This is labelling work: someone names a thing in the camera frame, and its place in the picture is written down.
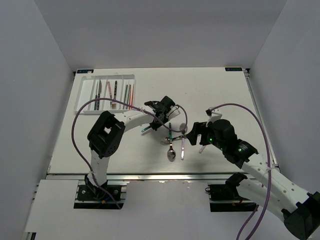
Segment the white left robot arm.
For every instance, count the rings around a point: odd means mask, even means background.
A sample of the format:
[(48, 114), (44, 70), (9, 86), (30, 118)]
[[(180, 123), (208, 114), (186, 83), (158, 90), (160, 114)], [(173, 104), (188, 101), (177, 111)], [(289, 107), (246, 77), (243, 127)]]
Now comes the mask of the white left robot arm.
[(157, 130), (162, 124), (177, 116), (176, 104), (168, 96), (161, 101), (147, 101), (142, 108), (113, 114), (104, 111), (89, 131), (87, 139), (91, 152), (91, 170), (87, 175), (91, 185), (88, 193), (99, 200), (105, 196), (107, 169), (110, 157), (118, 150), (123, 134), (143, 124)]

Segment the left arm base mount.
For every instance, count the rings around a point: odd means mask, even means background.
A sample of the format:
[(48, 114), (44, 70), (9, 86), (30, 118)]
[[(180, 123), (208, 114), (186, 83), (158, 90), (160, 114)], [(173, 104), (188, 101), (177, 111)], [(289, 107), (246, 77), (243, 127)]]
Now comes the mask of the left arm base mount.
[(120, 184), (108, 184), (105, 189), (112, 195), (112, 198), (98, 189), (93, 193), (85, 183), (79, 183), (76, 189), (73, 208), (87, 210), (120, 210), (126, 199), (127, 187)]

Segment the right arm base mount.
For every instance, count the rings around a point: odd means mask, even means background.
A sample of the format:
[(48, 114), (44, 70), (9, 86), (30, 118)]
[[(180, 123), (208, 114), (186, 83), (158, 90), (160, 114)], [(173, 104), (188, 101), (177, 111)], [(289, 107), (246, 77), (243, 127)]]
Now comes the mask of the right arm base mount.
[(240, 172), (230, 176), (224, 184), (209, 184), (205, 192), (209, 195), (210, 211), (222, 212), (252, 212), (257, 204), (239, 195), (237, 187), (248, 177)]

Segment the orange chopstick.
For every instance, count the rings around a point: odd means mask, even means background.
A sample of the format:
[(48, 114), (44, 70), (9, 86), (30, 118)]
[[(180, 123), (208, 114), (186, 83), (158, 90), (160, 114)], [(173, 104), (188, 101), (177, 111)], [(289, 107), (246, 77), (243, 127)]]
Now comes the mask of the orange chopstick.
[(131, 98), (130, 98), (130, 105), (133, 105), (133, 101), (134, 101), (134, 89), (135, 89), (135, 85), (132, 84), (132, 88), (131, 88)]

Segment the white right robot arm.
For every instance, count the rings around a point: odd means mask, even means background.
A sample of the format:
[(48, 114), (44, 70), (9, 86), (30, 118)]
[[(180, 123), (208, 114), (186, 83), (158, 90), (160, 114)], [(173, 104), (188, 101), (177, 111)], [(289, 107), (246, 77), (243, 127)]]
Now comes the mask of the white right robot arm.
[(235, 181), (225, 187), (229, 198), (236, 200), (242, 196), (267, 207), (299, 240), (308, 239), (319, 228), (320, 193), (310, 193), (268, 166), (255, 147), (237, 137), (228, 120), (195, 122), (186, 138), (193, 146), (197, 143), (215, 146), (230, 163), (260, 182), (257, 185), (241, 174), (234, 174)]

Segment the grey handled fork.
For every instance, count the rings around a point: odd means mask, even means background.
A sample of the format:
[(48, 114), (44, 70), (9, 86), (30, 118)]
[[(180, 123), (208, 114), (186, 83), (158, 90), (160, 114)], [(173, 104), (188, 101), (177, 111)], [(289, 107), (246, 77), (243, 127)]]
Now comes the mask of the grey handled fork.
[(111, 109), (116, 110), (117, 109), (117, 90), (118, 90), (118, 81), (116, 80), (114, 82), (114, 90), (113, 90), (113, 101), (111, 102)]

